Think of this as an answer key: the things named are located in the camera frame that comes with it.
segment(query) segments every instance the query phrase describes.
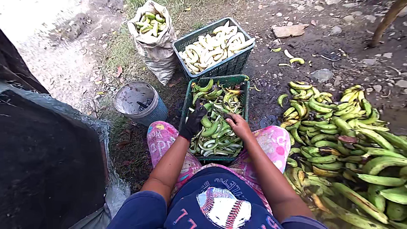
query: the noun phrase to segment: black glove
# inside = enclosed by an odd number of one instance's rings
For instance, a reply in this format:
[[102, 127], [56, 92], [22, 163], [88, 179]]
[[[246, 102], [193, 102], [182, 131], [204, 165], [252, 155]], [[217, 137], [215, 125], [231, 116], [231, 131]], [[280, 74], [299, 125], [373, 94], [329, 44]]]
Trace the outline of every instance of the black glove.
[[206, 108], [199, 103], [199, 99], [195, 104], [195, 111], [192, 112], [185, 125], [179, 131], [179, 136], [185, 138], [189, 142], [201, 129], [201, 119], [207, 115], [208, 111]]

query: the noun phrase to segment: plastic crate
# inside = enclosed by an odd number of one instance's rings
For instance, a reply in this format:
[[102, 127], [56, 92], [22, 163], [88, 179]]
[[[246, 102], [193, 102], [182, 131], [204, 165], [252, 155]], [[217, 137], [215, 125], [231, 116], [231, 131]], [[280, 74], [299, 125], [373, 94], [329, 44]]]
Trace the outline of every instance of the plastic crate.
[[173, 48], [177, 54], [179, 64], [182, 66], [182, 72], [184, 73], [185, 78], [190, 81], [198, 77], [213, 77], [213, 76], [222, 76], [222, 75], [235, 75], [240, 74], [243, 71], [243, 67], [246, 64], [247, 59], [249, 58], [250, 52], [253, 49], [255, 42], [249, 47], [243, 49], [241, 52], [234, 54], [233, 56], [224, 59], [220, 63], [205, 69], [204, 71], [193, 75], [189, 72], [186, 67], [186, 64], [179, 56], [179, 52], [185, 51], [185, 47], [198, 41], [200, 35], [212, 34], [213, 30], [219, 26], [223, 26], [229, 20], [229, 26], [237, 26], [237, 31], [242, 32], [245, 35], [246, 40], [251, 37], [232, 19], [232, 18], [223, 18], [217, 22], [214, 22], [210, 25], [207, 25], [195, 32], [192, 32], [182, 38], [173, 42]]
[[[203, 87], [209, 83], [209, 80], [213, 79], [213, 82], [216, 83], [219, 81], [220, 84], [225, 85], [225, 87], [234, 86], [236, 84], [241, 84], [241, 90], [243, 90], [243, 94], [239, 97], [240, 103], [243, 106], [243, 114], [242, 117], [248, 121], [249, 118], [249, 87], [250, 81], [245, 81], [246, 75], [227, 75], [227, 76], [216, 76], [216, 77], [207, 77], [207, 78], [200, 78], [200, 79], [192, 79], [189, 81], [188, 89], [185, 95], [185, 102], [184, 108], [182, 109], [182, 116], [181, 121], [179, 124], [179, 130], [182, 128], [183, 124], [185, 123], [185, 118], [189, 113], [189, 107], [192, 105], [192, 88], [191, 84], [195, 82], [198, 86]], [[196, 157], [199, 161], [233, 161], [235, 158], [231, 156], [197, 156]]]

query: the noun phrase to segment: wooden stick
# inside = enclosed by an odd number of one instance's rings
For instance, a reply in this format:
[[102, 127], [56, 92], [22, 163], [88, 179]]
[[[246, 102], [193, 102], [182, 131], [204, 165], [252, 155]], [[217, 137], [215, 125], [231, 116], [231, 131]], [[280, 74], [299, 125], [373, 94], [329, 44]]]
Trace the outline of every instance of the wooden stick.
[[407, 0], [397, 0], [397, 2], [393, 3], [390, 10], [384, 16], [383, 21], [380, 22], [379, 26], [377, 27], [376, 31], [374, 32], [372, 41], [369, 44], [370, 47], [376, 47], [379, 44], [384, 31], [387, 29], [387, 27], [390, 25], [390, 23], [392, 23], [396, 19], [397, 14], [406, 5], [407, 5]]

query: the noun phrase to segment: hand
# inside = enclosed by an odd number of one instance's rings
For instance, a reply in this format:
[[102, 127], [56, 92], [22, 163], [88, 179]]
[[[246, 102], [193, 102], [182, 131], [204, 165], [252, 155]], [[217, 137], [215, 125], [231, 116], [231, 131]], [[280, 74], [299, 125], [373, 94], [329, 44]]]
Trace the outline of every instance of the hand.
[[201, 129], [201, 119], [207, 115], [208, 111], [198, 101], [195, 104], [195, 111], [188, 116], [188, 120], [182, 129], [179, 130], [179, 135], [191, 142], [191, 139]]
[[229, 113], [229, 115], [232, 116], [234, 122], [231, 119], [226, 119], [225, 121], [230, 125], [233, 132], [239, 138], [241, 138], [242, 140], [248, 140], [249, 138], [253, 137], [249, 124], [242, 116], [233, 113]]

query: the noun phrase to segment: burlap sack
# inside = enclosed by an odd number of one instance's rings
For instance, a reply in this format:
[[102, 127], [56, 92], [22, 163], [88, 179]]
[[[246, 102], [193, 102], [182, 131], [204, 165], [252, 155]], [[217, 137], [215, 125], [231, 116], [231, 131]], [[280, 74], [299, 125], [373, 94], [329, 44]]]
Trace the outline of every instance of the burlap sack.
[[[140, 21], [142, 14], [147, 11], [154, 14], [160, 13], [165, 17], [167, 26], [158, 37], [140, 34], [136, 30], [134, 23]], [[148, 0], [144, 6], [137, 9], [135, 17], [127, 22], [127, 26], [134, 37], [137, 51], [143, 57], [147, 67], [163, 85], [167, 85], [178, 67], [177, 56], [172, 48], [172, 42], [177, 40], [177, 36], [167, 8]]]

